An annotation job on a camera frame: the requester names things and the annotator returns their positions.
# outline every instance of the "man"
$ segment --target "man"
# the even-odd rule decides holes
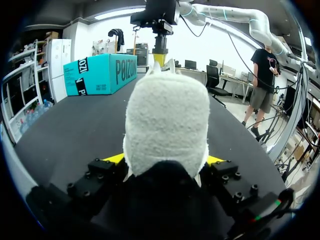
[[[259,109],[255,125],[251,128],[251,132],[259,137],[258,125],[264,118],[265,113],[270,112],[274,96],[274,76],[278,77],[280,70],[277,58],[272,54],[269,46],[265,46],[265,49],[257,49],[251,61],[254,63],[253,73],[258,79],[253,76],[253,92],[242,124],[246,126],[247,120],[254,109]]]

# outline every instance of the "white refrigerator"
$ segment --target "white refrigerator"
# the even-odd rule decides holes
[[[64,65],[71,62],[71,39],[52,39],[47,46],[50,86],[55,103],[67,97]]]

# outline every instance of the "khaki shorts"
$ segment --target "khaki shorts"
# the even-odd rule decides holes
[[[274,95],[261,87],[254,87],[250,98],[250,106],[254,109],[261,109],[266,114],[270,113]]]

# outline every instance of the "ceiling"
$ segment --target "ceiling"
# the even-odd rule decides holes
[[[236,7],[243,9],[258,9],[269,18],[270,30],[277,36],[284,37],[292,52],[301,54],[301,43],[296,26],[290,13],[283,5],[284,0],[195,0],[194,3]],[[102,12],[128,6],[145,5],[144,0],[48,0],[30,24],[66,25],[77,17],[87,20]],[[249,35],[249,25],[246,23],[228,22],[228,24]],[[302,32],[305,37],[312,38],[309,29],[303,23]],[[315,61],[312,47],[307,46],[309,59]]]

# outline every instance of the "black t-shirt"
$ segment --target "black t-shirt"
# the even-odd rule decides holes
[[[265,49],[257,49],[251,61],[258,65],[258,87],[267,90],[269,93],[273,93],[273,88],[275,87],[274,74],[269,68],[276,67],[280,74],[279,63],[276,56]]]

